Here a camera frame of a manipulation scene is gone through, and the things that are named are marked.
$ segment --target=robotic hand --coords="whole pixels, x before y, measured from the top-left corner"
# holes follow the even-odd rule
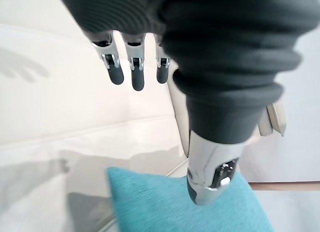
[[[145,60],[145,34],[131,35],[122,33],[128,61],[131,68],[132,87],[136,91],[141,91],[145,86],[144,80],[144,60]],[[156,41],[156,79],[160,84],[168,80],[170,58],[161,46],[161,36],[155,35]],[[124,81],[119,54],[112,32],[104,34],[104,40],[93,41],[93,47],[102,59],[108,70],[110,79],[115,85],[121,85]]]
[[[111,81],[124,75],[112,31],[122,33],[132,86],[144,87],[144,37],[156,35],[157,80],[173,74],[189,115],[187,187],[197,205],[231,182],[244,142],[282,93],[277,72],[296,68],[297,38],[320,20],[317,0],[62,0]]]

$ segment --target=white sofa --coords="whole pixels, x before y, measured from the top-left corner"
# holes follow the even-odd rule
[[[184,96],[171,80],[170,89],[157,82],[151,34],[145,88],[134,91],[115,40],[122,85],[60,0],[0,0],[0,231],[106,229],[107,167],[185,175]]]

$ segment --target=black fingertip pad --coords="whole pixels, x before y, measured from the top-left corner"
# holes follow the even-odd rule
[[[165,65],[156,68],[156,80],[160,84],[164,84],[168,80],[169,68],[166,68]]]
[[[131,70],[132,87],[135,91],[141,91],[145,86],[144,69],[140,70],[138,66]]]
[[[188,188],[188,193],[189,193],[190,199],[192,200],[193,203],[197,204],[196,203],[197,192],[195,192],[195,190],[189,184],[188,177],[186,178],[186,185]]]
[[[115,85],[121,85],[125,80],[121,65],[119,65],[119,67],[117,68],[113,64],[110,64],[108,73],[109,73],[110,80]]]

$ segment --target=ribbed rubber sleeve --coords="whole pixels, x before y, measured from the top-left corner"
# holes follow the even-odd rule
[[[165,26],[147,15],[148,0],[62,0],[91,40],[95,34],[117,30],[135,35],[162,34]]]
[[[301,57],[297,38],[320,19],[317,0],[167,0],[163,48],[179,65],[190,129],[223,144],[247,140],[283,89],[277,72]]]

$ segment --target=blue pillow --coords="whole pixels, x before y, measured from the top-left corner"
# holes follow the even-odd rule
[[[186,177],[107,170],[121,232],[273,232],[251,187],[236,174],[211,205],[189,198]]]

